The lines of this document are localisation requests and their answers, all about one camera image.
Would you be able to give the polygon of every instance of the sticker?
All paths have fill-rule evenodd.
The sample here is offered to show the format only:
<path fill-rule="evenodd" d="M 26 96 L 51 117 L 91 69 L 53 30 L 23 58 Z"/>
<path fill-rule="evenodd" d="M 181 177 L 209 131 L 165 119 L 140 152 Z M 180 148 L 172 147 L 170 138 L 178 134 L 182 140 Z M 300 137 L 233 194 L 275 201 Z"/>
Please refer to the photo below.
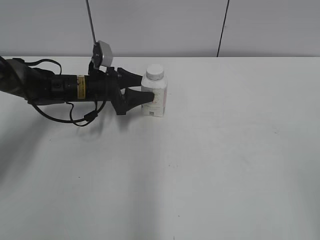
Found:
<path fill-rule="evenodd" d="M 78 75 L 76 78 L 78 99 L 86 99 L 86 78 L 84 75 Z"/>
<path fill-rule="evenodd" d="M 167 87 L 166 88 L 151 88 L 141 86 L 142 92 L 154 93 L 152 102 L 147 102 L 142 105 L 142 112 L 144 115 L 162 117 L 165 111 Z"/>

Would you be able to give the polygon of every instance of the metal rod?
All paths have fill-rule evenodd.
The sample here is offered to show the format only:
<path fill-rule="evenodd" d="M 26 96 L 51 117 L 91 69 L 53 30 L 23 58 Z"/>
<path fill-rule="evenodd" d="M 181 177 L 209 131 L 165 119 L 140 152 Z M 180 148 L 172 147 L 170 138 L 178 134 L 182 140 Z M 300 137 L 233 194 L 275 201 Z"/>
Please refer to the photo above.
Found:
<path fill-rule="evenodd" d="M 89 6 L 88 0 L 85 0 L 85 3 L 86 3 L 86 9 L 88 10 L 88 16 L 89 16 L 89 20 L 90 20 L 93 44 L 96 45 L 97 42 L 96 42 L 95 30 L 94 30 L 94 25 L 92 23 L 91 11 L 90 11 L 90 6 Z"/>

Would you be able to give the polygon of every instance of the yellow label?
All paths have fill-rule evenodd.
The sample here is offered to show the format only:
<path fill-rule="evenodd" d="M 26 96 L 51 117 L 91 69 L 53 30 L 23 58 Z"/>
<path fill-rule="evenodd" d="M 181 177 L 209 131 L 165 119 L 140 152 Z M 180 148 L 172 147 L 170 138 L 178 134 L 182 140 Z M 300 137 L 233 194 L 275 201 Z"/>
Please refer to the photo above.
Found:
<path fill-rule="evenodd" d="M 78 99 L 86 99 L 86 78 L 84 75 L 77 76 Z"/>

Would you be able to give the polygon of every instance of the bottle label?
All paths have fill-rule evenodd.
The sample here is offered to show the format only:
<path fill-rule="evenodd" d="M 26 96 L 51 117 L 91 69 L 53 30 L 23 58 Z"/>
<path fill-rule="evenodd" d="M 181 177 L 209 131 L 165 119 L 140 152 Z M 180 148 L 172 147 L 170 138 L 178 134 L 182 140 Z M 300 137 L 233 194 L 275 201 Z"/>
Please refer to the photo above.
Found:
<path fill-rule="evenodd" d="M 154 93 L 153 102 L 148 102 L 142 105 L 142 112 L 144 115 L 162 117 L 164 115 L 166 98 L 167 98 L 167 87 L 166 88 L 151 88 L 141 86 L 142 92 Z"/>

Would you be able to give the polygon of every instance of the robotic arm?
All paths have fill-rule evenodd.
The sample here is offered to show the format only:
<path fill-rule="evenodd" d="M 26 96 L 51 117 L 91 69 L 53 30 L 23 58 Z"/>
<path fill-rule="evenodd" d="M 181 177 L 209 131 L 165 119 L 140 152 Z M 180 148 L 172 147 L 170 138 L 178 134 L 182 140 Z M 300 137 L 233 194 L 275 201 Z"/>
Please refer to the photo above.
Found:
<path fill-rule="evenodd" d="M 20 58 L 4 60 L 0 57 L 0 91 L 25 98 L 44 117 L 60 123 L 91 123 L 105 106 L 112 103 L 117 115 L 125 115 L 130 109 L 152 102 L 152 92 L 129 89 L 140 86 L 142 76 L 118 67 L 107 67 L 106 72 L 97 69 L 94 61 L 89 63 L 88 75 L 61 75 L 41 68 L 31 68 L 32 62 Z M 38 106 L 70 102 L 95 102 L 96 109 L 82 119 L 56 119 L 46 115 Z"/>

